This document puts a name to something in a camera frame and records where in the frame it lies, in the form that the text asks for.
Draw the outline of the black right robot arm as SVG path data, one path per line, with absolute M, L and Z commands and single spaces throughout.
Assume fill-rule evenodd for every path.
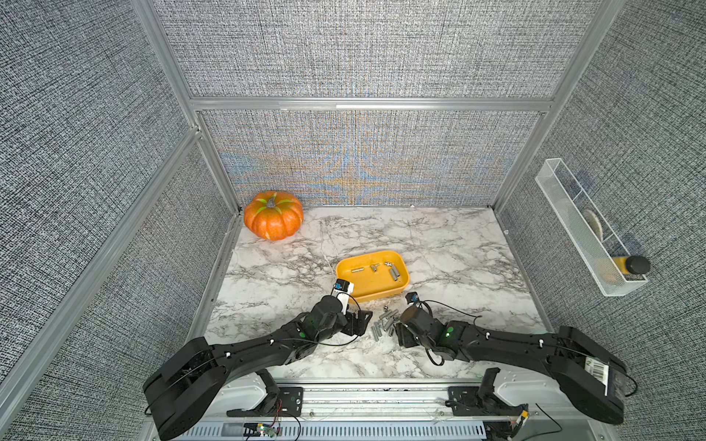
M 442 361 L 487 361 L 529 369 L 558 383 L 575 409 L 618 426 L 628 396 L 620 379 L 627 366 L 577 328 L 556 334 L 517 334 L 485 329 L 475 323 L 443 323 L 428 311 L 408 307 L 395 325 L 401 347 L 423 347 Z

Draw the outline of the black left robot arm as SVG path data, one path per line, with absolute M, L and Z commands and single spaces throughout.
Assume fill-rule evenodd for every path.
M 185 343 L 143 384 L 159 437 L 171 440 L 195 426 L 229 380 L 299 361 L 339 333 L 363 336 L 372 312 L 345 312 L 346 304 L 327 295 L 266 336 L 234 344 L 211 345 L 203 337 Z

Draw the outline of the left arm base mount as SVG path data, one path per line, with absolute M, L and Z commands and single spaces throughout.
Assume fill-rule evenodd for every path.
M 303 387 L 281 387 L 266 369 L 233 380 L 227 386 L 235 392 L 235 402 L 226 405 L 229 417 L 302 414 Z

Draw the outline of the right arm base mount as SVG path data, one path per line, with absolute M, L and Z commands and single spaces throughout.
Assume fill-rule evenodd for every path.
M 479 386 L 448 387 L 446 407 L 454 416 L 506 416 L 522 426 L 529 417 L 527 404 L 510 405 L 496 395 L 495 380 L 501 369 L 487 369 Z

